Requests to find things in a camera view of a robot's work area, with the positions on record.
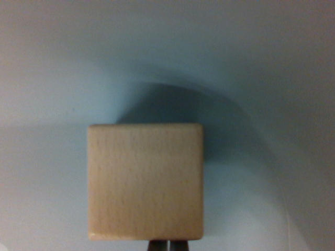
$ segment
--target white backdrop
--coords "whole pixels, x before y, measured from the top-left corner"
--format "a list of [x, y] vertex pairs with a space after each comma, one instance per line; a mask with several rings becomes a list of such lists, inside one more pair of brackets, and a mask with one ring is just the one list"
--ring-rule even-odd
[[[206, 163], [205, 237], [191, 250], [334, 250], [334, 9], [2, 1], [0, 243], [145, 250], [88, 240], [86, 127], [116, 122], [144, 82], [187, 79], [232, 100], [264, 145]], [[224, 127], [220, 111], [207, 120]]]

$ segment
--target wooden cube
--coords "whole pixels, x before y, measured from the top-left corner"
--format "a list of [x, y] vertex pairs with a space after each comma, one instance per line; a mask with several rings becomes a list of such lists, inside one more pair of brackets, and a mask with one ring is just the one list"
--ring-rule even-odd
[[200, 239], [203, 214], [200, 124], [88, 128], [90, 239]]

